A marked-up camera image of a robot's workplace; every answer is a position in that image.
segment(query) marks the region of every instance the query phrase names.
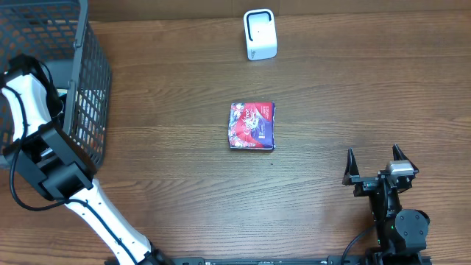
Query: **wooden tabletop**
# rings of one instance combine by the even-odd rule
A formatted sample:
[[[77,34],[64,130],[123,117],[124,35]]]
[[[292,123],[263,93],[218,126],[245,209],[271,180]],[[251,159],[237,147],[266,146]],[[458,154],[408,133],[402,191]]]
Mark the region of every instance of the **wooden tabletop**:
[[[400,198],[431,218],[424,254],[471,263],[471,12],[277,17],[276,25],[276,58],[250,62],[241,19],[93,24],[113,69],[96,176],[111,201],[174,257],[339,255],[372,224],[368,199],[341,184],[347,149],[367,176],[392,160],[396,143],[420,169]],[[274,152],[229,150],[230,103],[245,101],[276,103]],[[6,175],[0,264],[112,256],[65,207],[15,205]],[[29,204],[46,204],[20,177],[17,186]]]

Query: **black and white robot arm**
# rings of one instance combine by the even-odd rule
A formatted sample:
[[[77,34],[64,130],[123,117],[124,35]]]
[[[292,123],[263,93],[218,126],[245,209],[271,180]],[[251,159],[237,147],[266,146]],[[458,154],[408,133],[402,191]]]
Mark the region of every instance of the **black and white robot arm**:
[[[38,66],[38,62],[31,63],[31,57],[28,60],[0,75],[1,92],[10,104],[15,126],[14,143],[4,150],[7,161],[14,163],[16,171],[44,198],[58,201],[55,205],[64,204],[84,219],[113,251],[119,264],[173,265],[107,198],[99,181],[93,178],[96,167],[91,159],[51,118],[50,109],[62,102],[48,102],[50,83],[33,71],[31,64]],[[15,200],[25,206],[15,194],[14,183],[10,188]]]

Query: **gray plastic basket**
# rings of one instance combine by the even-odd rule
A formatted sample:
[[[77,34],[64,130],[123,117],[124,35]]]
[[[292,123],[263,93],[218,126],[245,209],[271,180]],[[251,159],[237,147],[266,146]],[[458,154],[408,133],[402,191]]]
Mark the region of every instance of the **gray plastic basket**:
[[[0,0],[0,71],[24,53],[51,70],[60,93],[67,93],[63,130],[101,166],[105,152],[110,65],[88,23],[86,0]],[[3,150],[11,143],[13,119],[0,96]],[[0,167],[7,167],[5,161]]]

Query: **soap bar package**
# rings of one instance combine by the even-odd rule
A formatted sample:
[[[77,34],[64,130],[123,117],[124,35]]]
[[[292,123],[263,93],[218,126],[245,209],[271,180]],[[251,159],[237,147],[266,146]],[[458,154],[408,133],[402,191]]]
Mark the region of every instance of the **soap bar package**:
[[[232,149],[273,150],[275,103],[232,103],[229,116],[229,146]]]

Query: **wood grain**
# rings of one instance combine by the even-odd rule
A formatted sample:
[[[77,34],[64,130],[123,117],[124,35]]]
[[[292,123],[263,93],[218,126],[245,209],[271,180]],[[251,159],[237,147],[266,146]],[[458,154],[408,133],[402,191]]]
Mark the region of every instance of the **wood grain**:
[[[105,164],[116,207],[170,256],[341,254],[372,223],[341,185],[397,143],[420,168],[404,208],[431,217],[426,255],[470,264],[471,12],[277,18],[276,58],[248,62],[239,19],[95,23],[113,67]],[[273,100],[272,153],[231,152],[231,102]],[[109,249],[65,208],[20,209],[0,178],[1,264],[101,264]],[[22,180],[18,193],[40,197]],[[371,235],[353,252],[375,246]]]
[[[242,18],[247,10],[275,15],[471,10],[468,0],[93,0],[92,21]]]

